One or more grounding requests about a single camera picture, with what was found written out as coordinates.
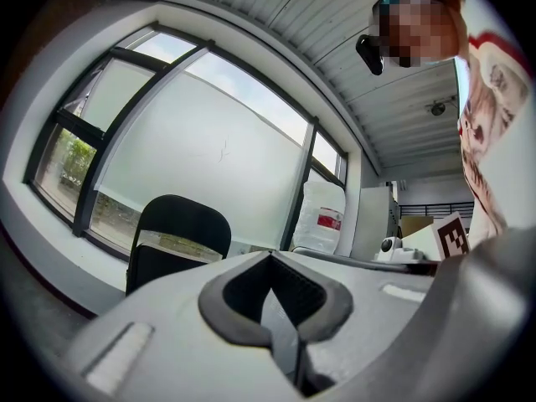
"person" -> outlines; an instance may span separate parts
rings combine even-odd
[[[475,197],[471,247],[536,224],[533,73],[486,0],[379,0],[371,33],[402,67],[454,59],[461,160]]]

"glass pane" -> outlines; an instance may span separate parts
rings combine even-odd
[[[140,54],[161,59],[167,63],[172,63],[175,59],[183,56],[193,48],[195,48],[195,45],[185,40],[170,36],[169,34],[159,33],[135,48],[132,48],[132,50]]]
[[[75,86],[64,104],[64,109],[77,116],[82,114],[87,98],[90,96],[108,62],[108,59],[101,61],[85,79]]]
[[[303,144],[307,122],[287,103],[257,79],[214,54],[206,54],[187,69],[209,82],[279,128],[299,145]]]
[[[99,192],[91,216],[91,230],[130,251],[141,214],[141,210],[132,209]]]
[[[312,149],[312,155],[320,161],[324,167],[335,174],[335,171],[337,170],[337,152],[320,134],[317,134],[317,138],[315,139],[315,147]]]
[[[132,124],[99,190],[138,213],[152,199],[175,193],[218,210],[235,244],[277,248],[301,149],[237,100],[182,73]],[[119,219],[124,212],[109,213]],[[108,226],[131,241],[133,219]],[[95,220],[92,229],[98,230]],[[121,238],[100,230],[109,240]]]
[[[41,162],[36,182],[71,216],[75,215],[80,188],[95,152],[89,144],[62,129],[52,152]]]
[[[312,168],[309,171],[309,179],[307,181],[308,182],[326,182],[326,183],[329,183],[325,178],[323,178],[319,173],[317,173]]]
[[[263,247],[262,245],[251,245],[248,243],[240,243],[236,240],[231,240],[231,246],[229,247],[229,253],[227,257],[245,255],[246,253],[253,253],[256,251],[273,250],[273,247]]]
[[[221,260],[221,255],[204,245],[194,243],[176,235],[161,234],[153,231],[141,231],[138,244],[150,243],[159,245],[165,249],[176,251],[182,255],[191,256],[193,259],[203,259],[207,262]]]
[[[118,59],[93,71],[64,108],[106,131],[125,104],[154,75]]]

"railing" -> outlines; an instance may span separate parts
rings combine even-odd
[[[471,218],[474,206],[472,201],[469,203],[400,205],[400,217],[431,216],[440,219],[457,211],[460,213],[460,217]]]

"sky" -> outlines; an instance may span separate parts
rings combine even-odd
[[[160,33],[134,50],[168,63],[185,54],[195,46],[173,36]],[[187,72],[217,86],[236,100],[262,115],[281,129],[298,144],[303,143],[307,122],[287,103],[257,79],[235,65],[214,54],[206,54],[190,65]],[[335,171],[337,153],[317,135],[313,156],[332,172]]]

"white device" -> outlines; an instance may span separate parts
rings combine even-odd
[[[414,264],[424,259],[422,251],[402,247],[402,240],[397,237],[387,237],[382,241],[375,260],[397,264]]]

